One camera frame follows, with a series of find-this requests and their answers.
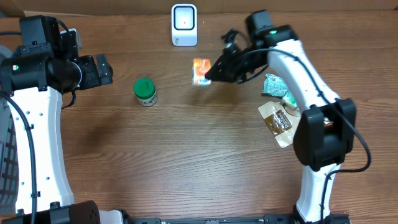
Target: green lid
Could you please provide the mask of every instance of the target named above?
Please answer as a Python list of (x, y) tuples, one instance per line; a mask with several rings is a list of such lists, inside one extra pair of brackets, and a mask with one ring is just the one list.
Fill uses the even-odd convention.
[(155, 85), (148, 78), (140, 78), (134, 84), (134, 93), (142, 100), (149, 99), (155, 94)]

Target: orange snack package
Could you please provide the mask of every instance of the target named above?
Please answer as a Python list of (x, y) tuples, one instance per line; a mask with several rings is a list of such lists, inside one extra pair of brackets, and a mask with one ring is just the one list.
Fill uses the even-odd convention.
[(194, 58), (192, 67), (192, 85), (210, 85), (211, 80), (205, 78), (206, 72), (210, 70), (210, 68), (210, 59)]

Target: packaging label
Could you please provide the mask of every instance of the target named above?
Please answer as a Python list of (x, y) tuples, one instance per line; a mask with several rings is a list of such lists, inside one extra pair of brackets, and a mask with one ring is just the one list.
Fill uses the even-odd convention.
[(137, 99), (142, 106), (152, 106), (157, 102), (156, 91), (155, 91), (155, 94), (149, 99), (146, 99), (146, 100), (143, 100), (140, 98), (137, 98)]
[(192, 66), (192, 85), (207, 86), (211, 84), (211, 80), (205, 78), (206, 73), (210, 70), (211, 64), (209, 59), (195, 58)]
[(278, 136), (292, 128), (292, 124), (290, 123), (289, 119), (287, 119), (285, 113), (282, 110), (271, 114), (270, 116), (265, 118), (264, 121), (266, 122), (266, 125), (274, 134), (274, 136)]
[(284, 96), (289, 89), (285, 81), (276, 75), (267, 74), (266, 80), (264, 81), (264, 86), (262, 89), (262, 93), (269, 94), (271, 96)]

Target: green jar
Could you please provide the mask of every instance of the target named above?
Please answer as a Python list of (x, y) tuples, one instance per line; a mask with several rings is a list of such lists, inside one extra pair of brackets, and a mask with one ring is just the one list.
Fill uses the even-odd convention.
[(134, 93), (142, 106), (152, 106), (157, 102), (154, 82), (148, 78), (140, 78), (136, 81)]

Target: white device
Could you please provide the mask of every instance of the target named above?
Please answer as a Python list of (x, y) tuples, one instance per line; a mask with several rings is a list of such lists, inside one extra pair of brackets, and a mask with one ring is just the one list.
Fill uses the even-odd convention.
[(198, 11), (193, 4), (172, 7), (172, 42), (179, 47), (198, 43)]

